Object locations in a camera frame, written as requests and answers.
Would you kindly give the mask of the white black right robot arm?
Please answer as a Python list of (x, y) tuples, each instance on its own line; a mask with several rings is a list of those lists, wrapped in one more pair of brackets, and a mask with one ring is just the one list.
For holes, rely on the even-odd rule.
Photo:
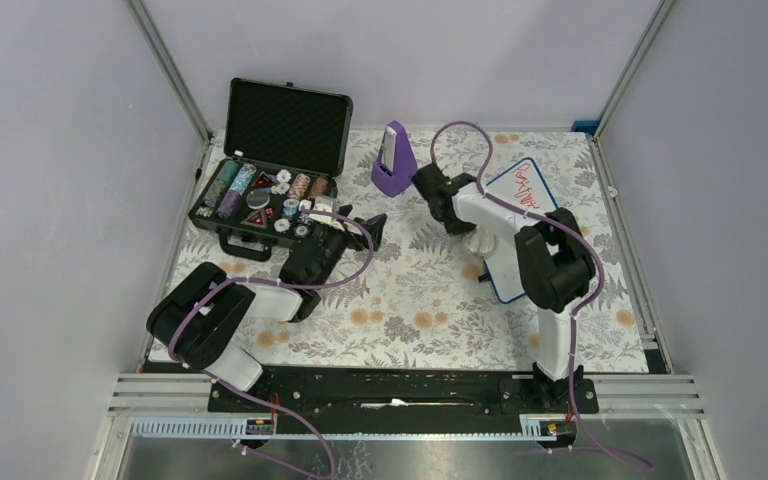
[(537, 308), (542, 344), (536, 367), (543, 374), (533, 386), (535, 402), (557, 412), (573, 398), (577, 360), (574, 315), (583, 305), (599, 267), (565, 208), (545, 214), (504, 201), (470, 174), (454, 178), (435, 164), (420, 168), (412, 184), (432, 217), (451, 235), (481, 227), (496, 239), (485, 257), (491, 282), (501, 294), (526, 296)]

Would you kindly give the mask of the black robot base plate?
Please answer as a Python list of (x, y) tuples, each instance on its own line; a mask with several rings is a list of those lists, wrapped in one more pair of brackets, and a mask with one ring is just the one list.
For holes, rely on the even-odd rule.
[(476, 407), (484, 415), (595, 414), (599, 404), (594, 382), (579, 366), (572, 376), (551, 380), (533, 372), (475, 370), (406, 370), (266, 366), (249, 393), (301, 414), (328, 410), (370, 410), (373, 406), (420, 410)]

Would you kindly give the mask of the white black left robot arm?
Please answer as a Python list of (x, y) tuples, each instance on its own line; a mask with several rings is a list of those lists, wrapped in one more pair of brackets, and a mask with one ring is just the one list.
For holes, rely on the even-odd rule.
[(318, 306), (321, 291), (341, 287), (357, 273), (330, 279), (343, 253), (380, 247), (387, 222), (384, 214), (369, 219), (333, 215), (335, 225), (297, 241), (275, 280), (230, 277), (218, 265), (204, 262), (186, 276), (149, 314), (147, 332), (167, 349), (170, 358), (232, 387), (232, 398), (248, 411), (269, 401), (270, 385), (262, 365), (232, 343), (245, 318), (294, 322)]

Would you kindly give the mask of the blue framed whiteboard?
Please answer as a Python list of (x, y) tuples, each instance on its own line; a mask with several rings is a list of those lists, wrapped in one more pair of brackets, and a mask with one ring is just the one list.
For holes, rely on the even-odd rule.
[[(545, 215), (559, 207), (537, 162), (529, 157), (510, 166), (484, 186), (490, 194), (526, 211)], [(513, 236), (520, 229), (518, 225), (506, 237), (495, 234), (495, 247), (485, 257), (489, 281), (502, 304), (510, 304), (525, 296), (513, 243)]]

